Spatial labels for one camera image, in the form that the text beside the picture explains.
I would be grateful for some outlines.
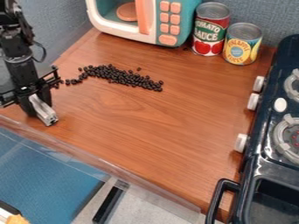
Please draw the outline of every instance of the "white knob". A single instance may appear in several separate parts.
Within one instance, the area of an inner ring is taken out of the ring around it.
[[[247,109],[255,111],[259,103],[259,98],[260,96],[258,94],[251,94],[247,104]]]
[[[278,113],[281,113],[283,111],[285,111],[288,107],[288,103],[286,102],[285,99],[283,98],[277,98],[276,101],[275,101],[275,110],[278,112]]]
[[[265,82],[265,77],[262,77],[262,76],[258,76],[256,77],[255,79],[255,82],[254,82],[254,92],[260,92],[262,87],[264,86],[264,82]]]
[[[248,135],[239,134],[236,143],[234,145],[234,149],[240,153],[243,153],[247,139],[248,139]]]

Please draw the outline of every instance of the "gray wall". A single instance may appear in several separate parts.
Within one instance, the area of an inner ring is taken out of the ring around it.
[[[47,62],[54,61],[92,27],[85,0],[18,1],[26,19],[33,26],[35,39],[48,51]]]
[[[298,0],[217,0],[232,11],[232,23],[258,25],[264,34],[263,43],[276,46],[281,39],[299,33]]]
[[[36,40],[54,61],[92,26],[85,0],[19,0]],[[299,33],[299,0],[216,0],[232,11],[232,23],[249,22],[264,33],[264,44],[276,46],[289,34]]]

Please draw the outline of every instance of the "wooden countertop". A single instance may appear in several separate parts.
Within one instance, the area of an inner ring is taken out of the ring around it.
[[[165,82],[164,91],[88,78],[53,89],[59,122],[50,128],[16,105],[1,114],[133,172],[205,213],[219,179],[238,181],[241,155],[233,151],[234,141],[248,132],[254,113],[246,110],[247,100],[273,52],[262,47],[255,63],[234,66],[184,46],[147,45],[93,29],[55,63],[63,79],[76,77],[78,67],[112,63],[126,70],[141,67],[142,75]],[[224,199],[223,217],[229,206]]]

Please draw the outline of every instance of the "microwave button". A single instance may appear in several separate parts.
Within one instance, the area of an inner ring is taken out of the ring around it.
[[[162,1],[160,3],[160,10],[161,11],[169,11],[170,10],[170,2]]]
[[[179,28],[179,26],[178,25],[172,25],[171,27],[170,27],[170,33],[172,34],[172,35],[178,35],[179,33],[180,33],[180,28]]]
[[[181,3],[172,3],[170,10],[172,13],[180,13],[182,10]]]
[[[170,22],[173,25],[179,25],[181,23],[181,17],[179,15],[171,15]]]
[[[162,23],[168,23],[170,21],[170,16],[167,13],[161,13],[160,20]]]
[[[169,32],[170,26],[168,24],[160,24],[160,31],[161,32]]]
[[[161,35],[159,41],[163,45],[174,46],[177,43],[177,38],[171,35]]]

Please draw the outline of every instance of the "toy stove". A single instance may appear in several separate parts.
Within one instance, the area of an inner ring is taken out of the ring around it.
[[[299,224],[299,35],[285,38],[268,76],[257,77],[247,108],[256,111],[244,151],[240,183],[221,179],[206,224],[214,223],[225,191],[234,192],[226,223]]]

